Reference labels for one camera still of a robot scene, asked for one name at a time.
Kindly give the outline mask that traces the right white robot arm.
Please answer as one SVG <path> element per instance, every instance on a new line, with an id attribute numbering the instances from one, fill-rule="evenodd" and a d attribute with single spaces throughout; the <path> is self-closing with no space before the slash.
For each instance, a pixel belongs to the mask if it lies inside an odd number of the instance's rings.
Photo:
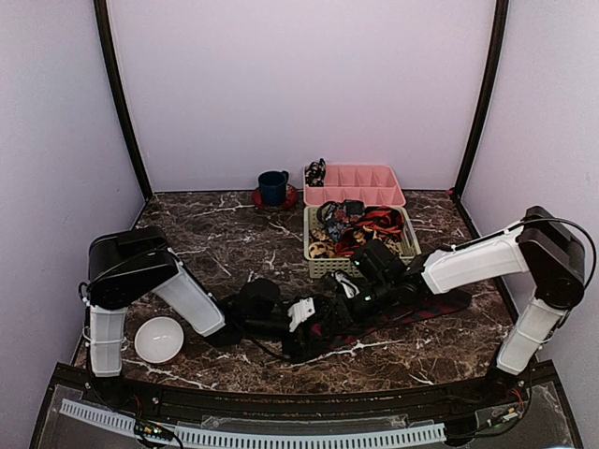
<path id="1" fill-rule="evenodd" d="M 431 298 L 455 296 L 478 282 L 529 276 L 533 282 L 529 303 L 477 387 L 478 398 L 496 406 L 512 393 L 539 348 L 580 304 L 595 274 L 598 254 L 582 226 L 534 206 L 499 231 L 422 253 L 409 263 L 378 240 L 359 249 L 351 262 L 364 285 L 341 272 L 331 278 L 353 320 L 370 318 L 391 305 L 415 306 Z"/>

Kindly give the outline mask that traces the red navy striped tie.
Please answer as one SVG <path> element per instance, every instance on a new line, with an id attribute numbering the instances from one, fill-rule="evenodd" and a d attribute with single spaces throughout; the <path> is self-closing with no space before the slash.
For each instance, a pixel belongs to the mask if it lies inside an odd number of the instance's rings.
<path id="1" fill-rule="evenodd" d="M 414 305 L 396 304 L 386 307 L 373 317 L 361 323 L 354 322 L 347 327 L 342 327 L 337 318 L 327 323 L 322 320 L 309 327 L 307 336 L 310 339 L 310 348 L 316 352 L 342 348 L 379 330 L 406 326 L 462 311 L 470 306 L 471 300 L 471 294 L 457 290 L 418 300 Z"/>

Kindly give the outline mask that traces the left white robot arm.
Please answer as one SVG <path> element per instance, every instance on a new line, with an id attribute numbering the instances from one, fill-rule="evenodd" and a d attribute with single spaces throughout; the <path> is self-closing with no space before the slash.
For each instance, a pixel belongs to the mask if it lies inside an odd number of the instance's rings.
<path id="1" fill-rule="evenodd" d="M 285 303 L 279 286 L 263 278 L 217 300 L 156 226 L 95 239 L 88 252 L 88 278 L 79 294 L 89 313 L 89 363 L 98 377 L 95 392 L 112 408 L 123 408 L 132 399 L 131 385 L 119 377 L 124 321 L 128 307 L 147 294 L 161 298 L 214 347 L 277 340 L 282 344 L 280 359 L 289 363 L 315 357 L 333 329 L 334 310 L 326 297 Z"/>

